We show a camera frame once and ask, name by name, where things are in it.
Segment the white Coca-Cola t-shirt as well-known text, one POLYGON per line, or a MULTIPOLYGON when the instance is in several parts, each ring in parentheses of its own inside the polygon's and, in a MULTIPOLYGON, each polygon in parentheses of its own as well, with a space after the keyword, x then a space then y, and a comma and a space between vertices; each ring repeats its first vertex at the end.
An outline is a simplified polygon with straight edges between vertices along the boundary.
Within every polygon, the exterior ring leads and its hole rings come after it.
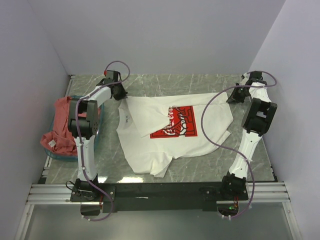
POLYGON ((116 131, 134 173, 162 178, 173 159, 215 151, 234 120, 227 99, 215 92, 123 99, 116 131))

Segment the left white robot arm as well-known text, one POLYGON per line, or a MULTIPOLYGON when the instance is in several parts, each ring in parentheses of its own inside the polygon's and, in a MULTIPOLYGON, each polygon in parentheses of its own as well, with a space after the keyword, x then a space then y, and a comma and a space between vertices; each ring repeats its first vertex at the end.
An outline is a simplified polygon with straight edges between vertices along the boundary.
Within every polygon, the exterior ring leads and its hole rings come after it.
POLYGON ((77 151, 78 174, 72 188, 72 195, 94 201, 103 193, 100 191, 98 172, 95 165, 94 146, 100 128, 99 108, 106 101, 122 100, 128 92, 122 85, 121 73, 106 70, 104 78, 93 91, 70 101, 67 128, 71 133, 77 151))

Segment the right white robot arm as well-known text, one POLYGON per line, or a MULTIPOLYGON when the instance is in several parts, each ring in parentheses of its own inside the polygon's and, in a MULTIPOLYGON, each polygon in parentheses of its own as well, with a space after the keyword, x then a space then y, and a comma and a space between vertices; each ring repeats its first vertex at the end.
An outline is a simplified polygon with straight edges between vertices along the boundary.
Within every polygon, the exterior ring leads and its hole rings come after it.
POLYGON ((236 84, 227 99, 228 104, 243 103, 250 97, 250 105, 241 122, 242 139, 236 157, 227 174, 222 178, 219 193, 230 200, 247 192, 246 181, 251 158, 263 135, 270 129, 278 105, 269 98, 269 85, 263 78, 266 71, 251 71, 241 76, 242 82, 236 84))

